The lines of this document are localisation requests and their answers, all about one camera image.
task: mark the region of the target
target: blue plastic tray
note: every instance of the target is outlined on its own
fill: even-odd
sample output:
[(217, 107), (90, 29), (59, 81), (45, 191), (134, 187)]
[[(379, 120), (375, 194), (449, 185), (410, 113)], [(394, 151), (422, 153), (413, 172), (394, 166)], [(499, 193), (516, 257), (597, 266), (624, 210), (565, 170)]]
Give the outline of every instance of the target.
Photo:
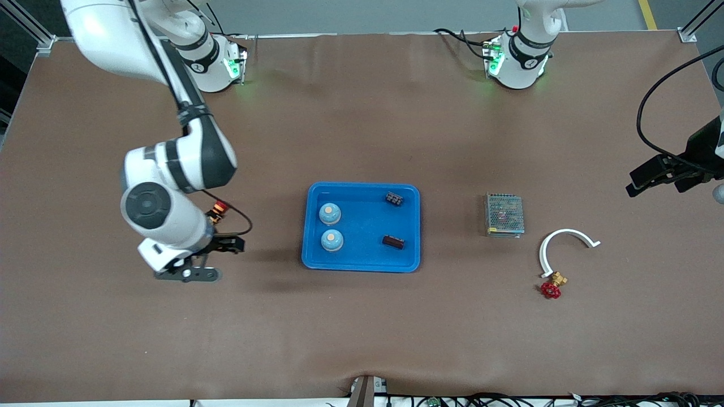
[[(385, 201), (387, 192), (403, 197), (395, 206)], [(327, 202), (342, 211), (340, 221), (327, 226), (319, 209)], [(321, 247), (325, 230), (342, 233), (344, 244), (330, 253)], [(382, 237), (405, 241), (400, 250), (382, 244)], [(358, 272), (409, 273), (420, 265), (420, 193), (412, 185), (362, 182), (317, 182), (309, 188), (304, 222), (302, 262), (310, 269)]]

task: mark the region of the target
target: yellow tape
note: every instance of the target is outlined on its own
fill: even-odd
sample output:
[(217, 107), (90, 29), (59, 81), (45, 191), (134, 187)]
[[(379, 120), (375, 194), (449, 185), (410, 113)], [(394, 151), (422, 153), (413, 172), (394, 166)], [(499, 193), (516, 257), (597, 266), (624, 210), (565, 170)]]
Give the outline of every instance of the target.
[(639, 0), (639, 7), (641, 7), (641, 13), (644, 15), (646, 28), (649, 30), (658, 30), (658, 28), (656, 28), (656, 22), (654, 21), (654, 15), (651, 13), (649, 0)]

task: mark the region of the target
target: metal frame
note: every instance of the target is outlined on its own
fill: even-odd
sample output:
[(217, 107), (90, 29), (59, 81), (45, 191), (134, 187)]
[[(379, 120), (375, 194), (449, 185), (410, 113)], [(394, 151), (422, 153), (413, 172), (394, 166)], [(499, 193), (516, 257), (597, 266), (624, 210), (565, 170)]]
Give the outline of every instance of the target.
[(30, 13), (15, 0), (0, 0), (0, 9), (38, 42), (38, 55), (49, 56), (57, 37), (50, 34)]
[(689, 21), (688, 24), (683, 27), (679, 27), (678, 31), (679, 38), (683, 43), (695, 43), (696, 36), (694, 33), (699, 27), (702, 26), (714, 13), (717, 12), (722, 6), (724, 6), (724, 0), (710, 0), (703, 9), (701, 9), (694, 18)]

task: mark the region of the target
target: blue round object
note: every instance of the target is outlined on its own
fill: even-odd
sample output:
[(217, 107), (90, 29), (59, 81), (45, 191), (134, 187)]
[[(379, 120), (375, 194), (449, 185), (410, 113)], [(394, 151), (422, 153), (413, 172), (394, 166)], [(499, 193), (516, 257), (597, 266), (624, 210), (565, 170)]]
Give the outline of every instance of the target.
[(345, 239), (339, 230), (329, 229), (321, 234), (321, 247), (326, 251), (338, 251), (344, 242)]
[(342, 211), (339, 206), (333, 203), (326, 203), (319, 208), (319, 220), (327, 226), (334, 225), (340, 221)]

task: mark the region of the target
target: white hook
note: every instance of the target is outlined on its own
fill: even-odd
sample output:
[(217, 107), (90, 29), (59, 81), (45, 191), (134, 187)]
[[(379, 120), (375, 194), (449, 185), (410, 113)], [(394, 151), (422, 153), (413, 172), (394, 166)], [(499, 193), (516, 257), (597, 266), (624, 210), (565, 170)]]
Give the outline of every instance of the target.
[(578, 239), (581, 239), (586, 246), (590, 248), (594, 248), (601, 244), (601, 242), (594, 242), (591, 238), (586, 236), (584, 233), (579, 232), (578, 230), (573, 229), (561, 229), (556, 230), (555, 232), (548, 235), (547, 238), (543, 240), (543, 243), (541, 243), (541, 249), (539, 252), (539, 258), (541, 261), (541, 268), (543, 268), (543, 274), (541, 274), (541, 278), (547, 278), (551, 274), (553, 274), (553, 269), (550, 268), (550, 264), (548, 264), (548, 243), (551, 239), (553, 239), (554, 236), (559, 235), (561, 233), (565, 233), (566, 235), (576, 236)]

